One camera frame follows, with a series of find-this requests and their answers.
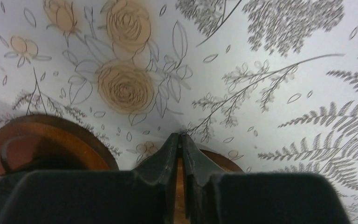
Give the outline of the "brown wooden saucer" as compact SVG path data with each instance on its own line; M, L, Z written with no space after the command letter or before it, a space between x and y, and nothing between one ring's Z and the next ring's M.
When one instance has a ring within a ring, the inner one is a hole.
M0 178L38 162L46 162L48 169L119 170L108 147L72 121L37 114L0 128Z
M175 197L175 212L174 212L174 223L175 224L188 224L190 221L186 218L186 194L185 187L187 181L188 170L194 171L198 177L203 177L208 180L209 176L215 173L224 172L240 172L243 170L236 165L229 158L226 158L220 154L210 152L207 150L201 150L205 155L201 158L204 168L201 165L194 164L192 169L187 168L184 165L183 156L179 155L178 158L178 170L177 170L177 183L176 183L176 197Z

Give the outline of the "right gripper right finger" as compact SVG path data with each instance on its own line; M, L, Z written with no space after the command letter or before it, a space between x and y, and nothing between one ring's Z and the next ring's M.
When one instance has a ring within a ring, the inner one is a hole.
M205 155L196 146L188 134L180 136L182 144L182 156L184 165L192 169L194 164L201 165L204 168L201 158ZM223 174L215 173L206 180L198 177L194 171L188 170L185 187L186 194L186 218L192 224L217 224L218 214L215 200L215 189L210 179L213 175Z

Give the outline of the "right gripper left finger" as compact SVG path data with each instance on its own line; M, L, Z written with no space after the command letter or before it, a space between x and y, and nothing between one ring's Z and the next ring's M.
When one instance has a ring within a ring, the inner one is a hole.
M152 190L146 208L150 217L147 224L174 223L179 134L172 133L162 147L138 165L134 171Z

